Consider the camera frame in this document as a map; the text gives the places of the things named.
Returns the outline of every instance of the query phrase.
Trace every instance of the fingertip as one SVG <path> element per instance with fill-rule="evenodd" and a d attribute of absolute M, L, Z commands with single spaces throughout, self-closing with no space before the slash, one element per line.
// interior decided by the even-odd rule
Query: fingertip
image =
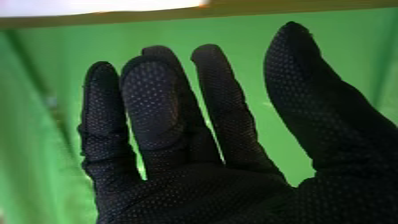
<path fill-rule="evenodd" d="M 203 60 L 203 58 L 208 58 L 208 56 L 217 53 L 224 55 L 221 46 L 217 44 L 205 44 L 203 46 L 199 46 L 194 50 L 192 53 L 192 57 L 190 60 L 194 62 L 199 62 Z"/>

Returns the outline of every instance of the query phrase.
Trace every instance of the bright light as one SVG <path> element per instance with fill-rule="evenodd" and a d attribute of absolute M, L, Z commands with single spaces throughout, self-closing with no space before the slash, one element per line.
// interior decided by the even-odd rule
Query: bright light
<path fill-rule="evenodd" d="M 0 0 L 0 17 L 59 16 L 110 11 L 192 8 L 208 0 Z"/>

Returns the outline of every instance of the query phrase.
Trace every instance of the black glove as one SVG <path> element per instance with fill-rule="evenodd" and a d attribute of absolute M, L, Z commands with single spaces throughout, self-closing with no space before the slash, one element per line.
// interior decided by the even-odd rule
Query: black glove
<path fill-rule="evenodd" d="M 308 29 L 285 25 L 265 59 L 272 103 L 317 169 L 299 188 L 258 143 L 221 48 L 199 47 L 192 60 L 224 160 L 171 50 L 144 49 L 123 69 L 121 90 L 112 65 L 89 70 L 80 135 L 98 223 L 397 224 L 398 129 L 341 81 Z"/>

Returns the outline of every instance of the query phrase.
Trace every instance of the green screen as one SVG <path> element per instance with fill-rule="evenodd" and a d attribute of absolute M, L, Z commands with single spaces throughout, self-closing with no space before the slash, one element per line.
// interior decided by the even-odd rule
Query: green screen
<path fill-rule="evenodd" d="M 151 45 L 173 48 L 198 96 L 192 50 L 206 43 L 221 45 L 269 155 L 295 186 L 313 176 L 311 160 L 277 116 L 263 83 L 267 47 L 281 25 L 292 20 L 315 34 L 343 80 L 398 123 L 395 8 L 0 32 L 0 210 L 7 224 L 94 223 L 94 197 L 80 169 L 77 134 L 84 76 L 100 60 L 121 69 Z"/>

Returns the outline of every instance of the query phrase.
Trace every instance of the textured glove surface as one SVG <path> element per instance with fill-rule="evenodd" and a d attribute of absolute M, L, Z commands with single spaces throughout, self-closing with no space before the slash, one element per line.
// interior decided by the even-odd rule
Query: textured glove surface
<path fill-rule="evenodd" d="M 317 169 L 299 188 L 258 143 L 221 48 L 199 47 L 192 61 L 221 150 L 171 50 L 142 50 L 121 81 L 107 62 L 89 70 L 78 130 L 98 223 L 397 224 L 398 129 L 341 81 L 308 29 L 285 25 L 265 58 L 270 100 Z"/>

